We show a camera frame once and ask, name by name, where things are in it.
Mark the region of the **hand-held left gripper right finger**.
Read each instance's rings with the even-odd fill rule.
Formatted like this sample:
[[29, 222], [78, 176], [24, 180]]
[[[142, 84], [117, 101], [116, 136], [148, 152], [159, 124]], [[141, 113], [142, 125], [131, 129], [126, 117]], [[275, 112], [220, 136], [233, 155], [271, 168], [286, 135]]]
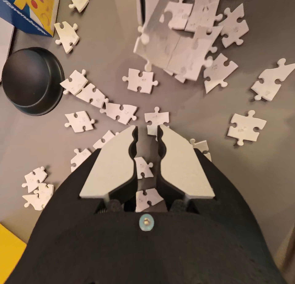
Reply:
[[157, 127], [160, 156], [156, 188], [169, 211], [176, 200], [213, 199], [215, 193], [193, 146], [164, 124]]

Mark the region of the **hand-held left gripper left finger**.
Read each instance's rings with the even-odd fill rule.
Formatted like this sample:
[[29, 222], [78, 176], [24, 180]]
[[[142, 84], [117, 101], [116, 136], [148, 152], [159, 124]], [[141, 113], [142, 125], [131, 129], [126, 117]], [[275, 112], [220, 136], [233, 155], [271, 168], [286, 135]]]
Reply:
[[111, 201], [119, 201], [124, 205], [124, 211], [135, 211], [137, 141], [138, 127], [129, 126], [104, 145], [95, 159], [88, 158], [93, 158], [91, 166], [87, 164], [88, 159], [82, 163], [80, 167], [84, 168], [85, 163], [88, 173], [79, 193], [81, 202], [90, 204], [93, 200], [100, 200], [110, 208]]

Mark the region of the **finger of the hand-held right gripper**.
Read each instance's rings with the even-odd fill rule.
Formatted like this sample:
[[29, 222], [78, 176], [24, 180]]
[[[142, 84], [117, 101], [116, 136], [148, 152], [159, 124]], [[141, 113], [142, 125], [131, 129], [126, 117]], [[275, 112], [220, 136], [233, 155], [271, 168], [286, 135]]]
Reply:
[[152, 31], [156, 23], [159, 22], [169, 1], [170, 0], [147, 0], [148, 16], [145, 24], [142, 26], [143, 34], [149, 34]]
[[139, 26], [143, 26], [147, 20], [147, 0], [136, 0], [137, 20]]

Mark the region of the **white two-knob puzzle piece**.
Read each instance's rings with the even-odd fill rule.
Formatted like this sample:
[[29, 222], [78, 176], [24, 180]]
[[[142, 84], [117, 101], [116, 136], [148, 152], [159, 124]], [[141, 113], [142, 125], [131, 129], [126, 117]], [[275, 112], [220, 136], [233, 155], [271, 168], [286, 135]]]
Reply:
[[156, 136], [157, 139], [157, 127], [164, 123], [169, 123], [169, 112], [159, 112], [160, 108], [155, 107], [153, 113], [145, 113], [145, 121], [146, 123], [151, 122], [150, 125], [147, 125], [147, 134]]

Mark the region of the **white puzzle pieces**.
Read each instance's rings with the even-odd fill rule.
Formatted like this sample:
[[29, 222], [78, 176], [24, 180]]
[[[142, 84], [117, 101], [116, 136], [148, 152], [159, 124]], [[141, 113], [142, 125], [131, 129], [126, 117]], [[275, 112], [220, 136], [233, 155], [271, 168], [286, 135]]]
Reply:
[[[238, 60], [240, 67], [243, 67], [239, 73], [250, 73], [254, 71], [257, 67], [260, 67], [262, 59], [274, 58], [274, 54], [278, 54], [279, 50], [283, 50], [283, 54], [291, 56], [294, 55], [294, 42], [291, 38], [294, 38], [294, 0], [244, 0], [248, 1], [247, 5], [250, 6], [250, 23], [251, 26], [255, 26], [256, 32], [260, 34], [258, 36], [256, 33], [253, 34], [253, 41], [249, 43], [247, 50], [243, 53], [238, 53], [234, 55], [234, 58]], [[238, 19], [244, 16], [244, 5], [240, 4], [235, 12], [230, 12], [227, 8], [224, 12], [228, 15], [228, 21], [223, 20], [219, 26], [223, 26], [219, 35], [227, 35], [223, 38], [223, 43], [237, 43], [240, 45], [242, 39], [239, 38], [248, 32], [248, 26], [246, 20], [237, 22]], [[234, 61], [229, 61], [228, 65], [225, 66], [224, 63], [228, 61], [228, 58], [222, 53], [212, 61], [210, 67], [204, 68], [203, 77], [205, 78], [204, 86], [206, 94], [214, 89], [216, 86], [220, 85], [223, 88], [228, 85], [225, 81], [228, 76], [231, 76], [233, 72], [238, 68], [238, 64]], [[256, 153], [253, 157], [242, 156], [238, 160], [238, 165], [249, 165], [250, 161], [254, 161], [253, 165], [250, 166], [249, 171], [245, 170], [243, 174], [239, 174], [239, 177], [250, 178], [252, 173], [258, 172], [259, 176], [254, 176], [251, 178], [251, 182], [259, 182], [254, 185], [258, 185], [258, 188], [265, 190], [265, 194], [269, 194], [268, 190], [271, 189], [273, 183], [276, 184], [275, 189], [277, 192], [282, 192], [284, 186], [287, 184], [288, 178], [291, 175], [294, 176], [294, 126], [292, 128], [286, 128], [288, 131], [283, 131], [283, 121], [287, 120], [286, 112], [289, 109], [290, 112], [294, 113], [294, 96], [285, 95], [284, 103], [279, 104], [278, 108], [268, 108], [266, 102], [273, 99], [275, 93], [277, 93], [280, 88], [280, 84], [294, 72], [294, 63], [286, 64], [286, 58], [281, 58], [276, 63], [276, 68], [271, 68], [264, 70], [259, 78], [256, 80], [254, 85], [251, 87], [251, 95], [255, 95], [255, 99], [251, 100], [252, 106], [256, 100], [262, 100], [263, 106], [259, 112], [263, 113], [263, 116], [268, 116], [270, 124], [267, 126], [267, 139], [263, 139], [264, 144], [262, 149], [255, 148]], [[105, 113], [108, 117], [113, 120], [118, 120], [119, 122], [129, 125], [129, 121], [135, 121], [137, 117], [135, 113], [139, 109], [139, 104], [147, 104], [149, 107], [154, 105], [150, 97], [140, 97], [140, 100], [136, 105], [120, 105], [116, 104], [110, 99], [107, 99], [105, 95], [95, 87], [93, 84], [86, 84], [87, 79], [85, 78], [86, 71], [83, 70], [82, 73], [74, 71], [71, 75], [73, 78], [70, 82], [65, 80], [61, 83], [66, 88], [69, 85], [70, 91], [73, 94], [77, 94], [76, 97], [81, 98], [86, 102], [91, 104], [98, 104], [101, 113]], [[123, 76], [122, 80], [128, 82], [128, 90], [137, 92], [140, 89], [141, 93], [150, 94], [154, 86], [158, 85], [158, 81], [154, 81], [153, 72], [143, 71], [129, 68], [128, 76]], [[115, 135], [108, 131], [102, 139], [104, 142], [99, 140], [94, 144], [96, 149], [96, 154], [99, 150], [104, 147]], [[203, 151], [209, 151], [207, 142], [202, 141], [195, 143], [195, 139], [188, 141], [194, 148], [199, 161], [204, 169], [204, 172], [209, 180], [209, 183], [215, 193], [215, 198], [218, 196], [218, 187], [221, 186], [222, 194], [226, 191], [226, 186], [222, 185], [221, 179], [224, 175], [219, 172], [214, 164], [210, 162], [210, 153], [203, 154]], [[88, 159], [91, 153], [85, 149], [83, 152], [79, 152], [78, 149], [75, 150], [79, 156], [72, 159], [72, 163], [75, 167], [72, 170], [77, 169], [80, 164], [82, 164], [86, 159]], [[146, 164], [142, 157], [134, 158], [136, 165], [137, 179], [142, 179], [142, 175], [145, 177], [153, 177], [149, 167], [153, 166], [152, 163]], [[87, 169], [79, 169], [75, 174], [72, 173], [68, 179], [64, 182], [70, 183], [70, 192], [73, 193], [75, 182], [78, 183], [78, 194], [85, 181], [85, 176], [87, 175]], [[163, 198], [158, 193], [157, 189], [146, 190], [147, 196], [149, 197], [150, 192], [156, 192], [160, 197]], [[136, 200], [141, 199], [139, 196], [142, 195], [142, 191], [136, 193]], [[213, 199], [194, 199], [200, 201], [211, 201]]]

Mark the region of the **blue puzzle box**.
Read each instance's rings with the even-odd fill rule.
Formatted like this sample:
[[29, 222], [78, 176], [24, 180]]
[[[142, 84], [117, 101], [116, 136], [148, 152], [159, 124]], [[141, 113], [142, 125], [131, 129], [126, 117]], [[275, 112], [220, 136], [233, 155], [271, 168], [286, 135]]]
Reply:
[[0, 0], [0, 16], [17, 29], [53, 37], [60, 0]]

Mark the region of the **black round stand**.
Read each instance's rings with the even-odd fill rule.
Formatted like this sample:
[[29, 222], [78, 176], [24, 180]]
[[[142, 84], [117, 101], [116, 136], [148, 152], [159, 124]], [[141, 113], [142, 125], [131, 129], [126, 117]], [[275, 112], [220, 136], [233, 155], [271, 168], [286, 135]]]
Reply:
[[6, 60], [2, 86], [6, 97], [22, 113], [41, 116], [60, 102], [65, 79], [57, 57], [42, 47], [20, 49]]

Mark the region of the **person's beige trousers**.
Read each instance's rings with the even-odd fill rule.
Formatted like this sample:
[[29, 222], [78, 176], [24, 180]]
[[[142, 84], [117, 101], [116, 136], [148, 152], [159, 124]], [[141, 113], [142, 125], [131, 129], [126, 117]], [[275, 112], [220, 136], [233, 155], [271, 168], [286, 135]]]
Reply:
[[280, 271], [284, 271], [294, 257], [295, 246], [295, 224], [291, 227], [286, 237], [283, 239], [275, 256], [274, 262]]

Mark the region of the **yellow box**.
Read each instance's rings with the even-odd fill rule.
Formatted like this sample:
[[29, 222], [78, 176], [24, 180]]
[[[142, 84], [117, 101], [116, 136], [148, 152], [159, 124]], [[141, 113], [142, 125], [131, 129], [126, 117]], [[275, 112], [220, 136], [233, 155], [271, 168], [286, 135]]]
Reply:
[[6, 282], [19, 262], [26, 244], [11, 231], [0, 225], [0, 283]]

